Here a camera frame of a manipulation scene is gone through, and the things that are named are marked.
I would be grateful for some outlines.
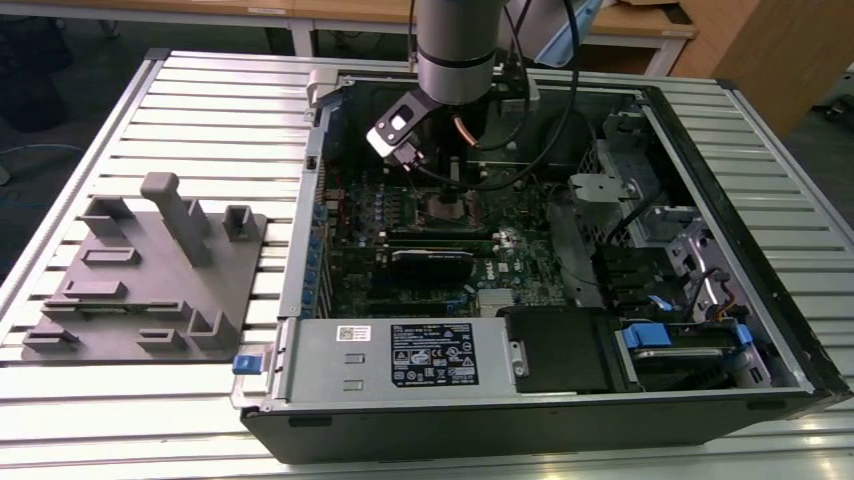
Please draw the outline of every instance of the floor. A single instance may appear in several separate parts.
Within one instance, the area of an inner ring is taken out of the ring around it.
[[[33,143],[62,143],[86,147],[130,79],[145,51],[152,47],[233,53],[270,53],[286,49],[280,38],[262,29],[162,25],[121,22],[119,35],[106,39],[97,22],[66,20],[63,37],[74,56],[73,65],[54,74],[54,85],[65,100],[67,120],[55,128],[21,134],[0,121],[0,151]],[[402,60],[405,38],[400,35],[321,33],[324,56]],[[854,133],[811,113],[785,138],[785,145],[823,189],[839,212],[854,223],[854,171],[845,160],[854,151]],[[3,155],[0,165],[11,181],[0,187],[0,282],[38,226],[78,154],[63,150],[25,150]]]

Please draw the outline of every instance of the gray cylindrical robot link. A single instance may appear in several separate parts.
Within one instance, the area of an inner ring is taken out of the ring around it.
[[[417,83],[445,105],[473,102],[489,90],[501,0],[421,0]]]

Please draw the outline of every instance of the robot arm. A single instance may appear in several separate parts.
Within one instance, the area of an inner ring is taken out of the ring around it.
[[[505,0],[416,2],[418,88],[400,98],[366,135],[380,156],[393,154],[404,167],[418,162],[421,157],[409,142],[417,124],[440,110],[460,115],[489,92],[494,51],[498,43],[509,45],[512,39],[510,20],[513,25],[522,22],[518,28],[521,53],[548,65],[561,66],[572,56],[568,5],[573,5],[583,36],[601,0],[510,0],[506,5],[504,3]],[[506,8],[508,16],[502,14],[502,8]]]

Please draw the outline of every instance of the slotted metal table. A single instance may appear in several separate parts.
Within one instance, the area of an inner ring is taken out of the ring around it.
[[[142,63],[0,289],[0,478],[452,477],[840,480],[854,472],[854,401],[757,424],[703,446],[564,455],[288,466],[237,419],[229,365],[27,367],[21,340],[86,235],[91,195],[123,195],[142,176],[181,176],[208,211],[248,203],[268,216],[245,345],[274,337],[317,67],[405,71],[405,64],[170,52]],[[564,73],[536,72],[540,79]],[[843,375],[854,377],[854,232],[737,91],[713,81],[584,74],[589,83],[664,92],[717,181]],[[244,385],[260,392],[257,384]]]

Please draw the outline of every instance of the wooden cabinet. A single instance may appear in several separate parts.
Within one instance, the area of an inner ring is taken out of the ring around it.
[[[854,62],[854,1],[680,3],[699,35],[671,75],[732,80],[784,135]]]

